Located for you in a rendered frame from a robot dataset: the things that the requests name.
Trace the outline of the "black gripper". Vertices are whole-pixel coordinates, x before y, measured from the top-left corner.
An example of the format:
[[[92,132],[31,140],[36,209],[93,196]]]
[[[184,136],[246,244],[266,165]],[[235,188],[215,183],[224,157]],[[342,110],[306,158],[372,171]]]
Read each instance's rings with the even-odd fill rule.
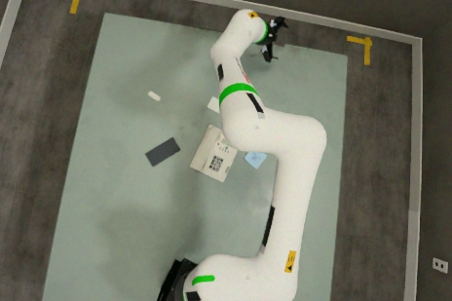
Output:
[[[265,61],[267,61],[267,62],[271,62],[271,60],[273,58],[279,59],[278,57],[273,56],[272,47],[273,47],[273,40],[275,38],[275,34],[278,32],[278,30],[281,27],[289,28],[289,26],[285,24],[284,20],[285,20],[285,17],[277,17],[274,20],[270,19],[270,23],[271,23],[271,27],[272,27],[272,31],[273,31],[273,36],[272,36],[271,40],[267,44],[263,45],[264,46],[263,49],[260,50],[260,52],[264,56]],[[269,43],[270,43],[270,45],[268,45]]]

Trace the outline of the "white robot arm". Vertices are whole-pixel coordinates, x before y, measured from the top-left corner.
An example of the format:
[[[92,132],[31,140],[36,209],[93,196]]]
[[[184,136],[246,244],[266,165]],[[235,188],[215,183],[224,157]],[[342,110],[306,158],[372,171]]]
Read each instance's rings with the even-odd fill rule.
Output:
[[[240,151],[277,157],[261,245],[253,257],[208,256],[179,279],[173,301],[292,301],[296,293],[303,228],[326,132],[312,117],[264,107],[247,79],[241,55],[251,43],[268,43],[273,32],[260,21],[252,10],[236,12],[209,56],[226,141]]]

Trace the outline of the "light blue sticky note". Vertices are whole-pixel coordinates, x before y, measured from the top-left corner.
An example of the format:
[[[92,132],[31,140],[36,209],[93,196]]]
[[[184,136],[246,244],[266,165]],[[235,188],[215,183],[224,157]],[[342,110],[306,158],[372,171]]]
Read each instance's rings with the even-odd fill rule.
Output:
[[[267,156],[262,152],[248,152],[245,156],[245,160],[258,169],[266,157]]]

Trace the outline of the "white paper sheet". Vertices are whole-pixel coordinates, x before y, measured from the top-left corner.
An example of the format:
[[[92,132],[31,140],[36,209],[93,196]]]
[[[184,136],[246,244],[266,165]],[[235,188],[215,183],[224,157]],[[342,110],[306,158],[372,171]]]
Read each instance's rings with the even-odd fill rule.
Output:
[[[218,101],[218,99],[215,98],[215,97],[212,97],[212,99],[209,102],[207,107],[212,109],[212,110],[214,110],[215,112],[219,113],[219,101]]]

